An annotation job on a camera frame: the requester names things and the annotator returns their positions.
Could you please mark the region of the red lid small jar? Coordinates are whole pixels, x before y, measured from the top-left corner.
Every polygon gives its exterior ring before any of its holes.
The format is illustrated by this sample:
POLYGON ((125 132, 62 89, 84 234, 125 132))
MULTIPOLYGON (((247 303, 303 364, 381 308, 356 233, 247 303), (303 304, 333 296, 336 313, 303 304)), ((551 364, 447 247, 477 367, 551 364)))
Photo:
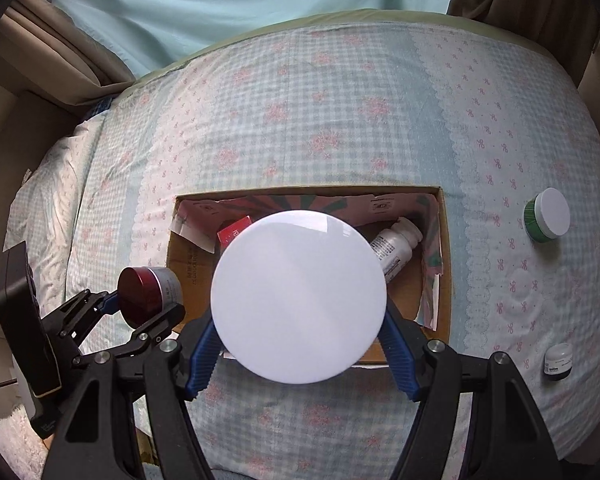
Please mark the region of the red lid small jar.
POLYGON ((117 293, 120 312, 133 328, 139 328, 169 304, 183 303, 180 280, 165 266, 123 269, 117 293))

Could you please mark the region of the black white cream jar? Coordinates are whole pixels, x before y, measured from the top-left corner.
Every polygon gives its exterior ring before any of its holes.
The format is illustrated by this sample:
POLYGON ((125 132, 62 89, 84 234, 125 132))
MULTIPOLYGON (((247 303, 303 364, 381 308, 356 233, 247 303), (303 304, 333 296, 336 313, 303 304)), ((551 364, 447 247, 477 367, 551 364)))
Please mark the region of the black white cream jar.
POLYGON ((543 374, 549 380, 563 380, 572 370, 573 346, 561 342, 548 348, 544 354, 543 374))

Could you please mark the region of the red rectangular carton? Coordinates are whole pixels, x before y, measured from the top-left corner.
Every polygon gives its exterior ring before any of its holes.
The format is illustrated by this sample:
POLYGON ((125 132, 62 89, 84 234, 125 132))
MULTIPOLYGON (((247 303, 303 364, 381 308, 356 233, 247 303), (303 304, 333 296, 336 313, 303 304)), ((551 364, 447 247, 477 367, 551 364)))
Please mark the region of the red rectangular carton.
POLYGON ((228 245, 236 238, 241 232, 244 232, 248 226, 252 225, 252 220, 249 216, 243 216, 240 219, 225 221, 221 229, 216 233, 218 239, 219 248, 221 252, 228 247, 228 245))

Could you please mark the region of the light green jar white lid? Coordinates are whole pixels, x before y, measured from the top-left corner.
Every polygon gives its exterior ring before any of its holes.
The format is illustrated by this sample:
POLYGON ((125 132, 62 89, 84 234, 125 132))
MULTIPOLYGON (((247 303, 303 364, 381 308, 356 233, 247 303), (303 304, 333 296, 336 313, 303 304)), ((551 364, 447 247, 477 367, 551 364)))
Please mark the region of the light green jar white lid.
POLYGON ((370 243, 330 214, 290 210, 243 230, 210 290, 222 345, 272 382, 314 384, 356 364, 379 334, 387 286, 370 243))

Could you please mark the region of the white pill bottle green label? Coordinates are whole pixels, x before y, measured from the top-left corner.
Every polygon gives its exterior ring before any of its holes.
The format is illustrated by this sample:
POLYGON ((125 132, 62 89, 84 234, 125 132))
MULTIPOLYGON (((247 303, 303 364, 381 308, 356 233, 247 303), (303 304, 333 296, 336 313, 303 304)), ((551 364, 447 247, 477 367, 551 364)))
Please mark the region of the white pill bottle green label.
POLYGON ((400 217, 390 228, 381 230, 370 242, 387 283, 411 261, 414 249, 423 238, 422 231, 415 223, 400 217))

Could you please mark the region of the dark green jar white lid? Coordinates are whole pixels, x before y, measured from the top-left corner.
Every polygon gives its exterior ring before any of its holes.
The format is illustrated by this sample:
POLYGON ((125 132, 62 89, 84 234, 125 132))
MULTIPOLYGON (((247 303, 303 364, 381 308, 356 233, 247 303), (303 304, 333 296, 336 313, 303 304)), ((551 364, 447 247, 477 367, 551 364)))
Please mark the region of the dark green jar white lid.
POLYGON ((557 188, 546 188, 524 205, 522 223, 537 243, 547 243, 564 236, 570 228, 568 202, 557 188))

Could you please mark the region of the white floral pillow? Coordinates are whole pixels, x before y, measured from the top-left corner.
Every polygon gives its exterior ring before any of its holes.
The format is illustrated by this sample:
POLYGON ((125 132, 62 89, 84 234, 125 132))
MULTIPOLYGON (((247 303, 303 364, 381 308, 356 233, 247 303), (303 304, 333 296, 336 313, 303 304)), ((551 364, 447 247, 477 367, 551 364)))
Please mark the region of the white floral pillow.
POLYGON ((97 114, 58 140, 10 205, 4 247, 26 244, 41 283, 65 281, 76 216, 106 118, 97 114))

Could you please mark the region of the open cardboard box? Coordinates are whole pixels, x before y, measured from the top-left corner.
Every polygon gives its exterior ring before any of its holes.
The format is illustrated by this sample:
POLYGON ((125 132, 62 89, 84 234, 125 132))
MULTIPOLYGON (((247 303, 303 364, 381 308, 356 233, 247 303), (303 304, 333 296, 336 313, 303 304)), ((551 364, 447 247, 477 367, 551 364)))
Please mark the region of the open cardboard box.
POLYGON ((220 258, 218 232, 245 217, 256 221, 285 210, 331 214, 354 226, 366 240, 401 217, 411 220, 422 240, 388 284, 388 294, 403 317, 417 322, 427 338, 449 340, 450 242, 444 194, 438 186, 284 186, 178 196, 166 266, 180 280, 185 322, 199 318, 208 307, 212 274, 220 258))

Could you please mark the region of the beige headboard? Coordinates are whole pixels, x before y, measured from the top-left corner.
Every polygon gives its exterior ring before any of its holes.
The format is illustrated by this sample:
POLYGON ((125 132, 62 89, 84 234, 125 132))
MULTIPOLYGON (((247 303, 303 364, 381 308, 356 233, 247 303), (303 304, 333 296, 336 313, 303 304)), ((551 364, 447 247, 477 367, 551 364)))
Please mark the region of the beige headboard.
POLYGON ((73 133, 85 112, 83 106, 62 105, 29 90, 15 94, 0 85, 0 255, 9 207, 24 174, 58 139, 73 133))

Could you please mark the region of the brown left curtain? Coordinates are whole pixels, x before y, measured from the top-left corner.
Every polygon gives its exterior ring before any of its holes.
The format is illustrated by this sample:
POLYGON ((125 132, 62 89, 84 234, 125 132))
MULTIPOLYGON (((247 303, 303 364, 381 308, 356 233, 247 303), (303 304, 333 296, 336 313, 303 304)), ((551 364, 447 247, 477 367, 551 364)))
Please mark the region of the brown left curtain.
POLYGON ((12 0, 0 18, 0 58, 65 105, 119 93, 135 80, 117 55, 47 0, 12 0))

